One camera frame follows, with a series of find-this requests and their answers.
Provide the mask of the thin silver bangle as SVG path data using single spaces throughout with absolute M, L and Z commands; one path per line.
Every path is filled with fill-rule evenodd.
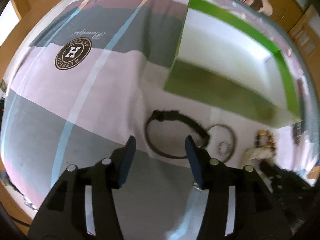
M 228 162 L 234 155 L 237 138 L 233 129 L 227 125 L 215 124 L 208 129 L 210 140 L 206 147 L 211 158 L 222 163 Z

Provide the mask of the white wrist watch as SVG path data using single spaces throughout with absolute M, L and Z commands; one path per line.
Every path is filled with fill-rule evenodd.
M 274 152 L 269 147 L 257 147 L 247 150 L 243 155 L 239 163 L 239 168 L 243 168 L 246 165 L 251 165 L 253 160 L 266 160 L 273 159 Z

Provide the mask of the black wristband watch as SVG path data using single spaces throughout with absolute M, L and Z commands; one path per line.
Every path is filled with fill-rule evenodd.
M 185 162 L 185 138 L 195 137 L 196 146 L 206 148 L 210 135 L 195 119 L 178 110 L 154 110 L 144 124 L 144 141 L 149 156 L 167 162 Z

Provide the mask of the pink grey patterned bedsheet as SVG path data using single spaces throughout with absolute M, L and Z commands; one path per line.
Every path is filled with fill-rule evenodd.
M 1 87 L 1 158 L 36 211 L 29 239 L 319 239 L 319 101 L 287 32 L 240 0 L 205 0 L 251 25 L 281 51 L 302 118 L 274 128 L 164 90 L 189 0 L 62 0 L 23 41 Z M 226 163 L 211 158 L 210 188 L 189 161 L 148 155 L 144 124 L 178 110 L 205 130 L 237 138 Z M 136 152 L 125 184 L 111 188 L 111 155 L 130 136 Z M 239 168 L 252 148 L 315 189 L 310 215 L 290 228 L 260 170 Z

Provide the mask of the green cardboard box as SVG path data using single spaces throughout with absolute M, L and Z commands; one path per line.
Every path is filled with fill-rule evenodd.
M 164 90 L 274 128 L 302 118 L 280 49 L 242 19 L 205 0 L 189 0 Z

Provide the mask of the wooden cabinet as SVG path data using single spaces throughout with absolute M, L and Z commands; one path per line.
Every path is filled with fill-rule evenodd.
M 319 14 L 309 0 L 267 0 L 271 18 L 293 40 L 308 64 L 319 64 Z

